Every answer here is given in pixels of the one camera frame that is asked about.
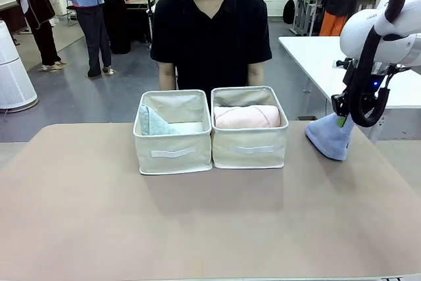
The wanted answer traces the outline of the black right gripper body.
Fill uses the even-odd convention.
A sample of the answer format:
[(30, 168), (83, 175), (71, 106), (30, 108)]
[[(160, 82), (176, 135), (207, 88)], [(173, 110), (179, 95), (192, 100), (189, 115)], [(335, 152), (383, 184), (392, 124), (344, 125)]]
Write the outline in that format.
[(384, 113), (384, 89), (351, 95), (349, 89), (331, 97), (334, 112), (353, 120), (379, 120)]

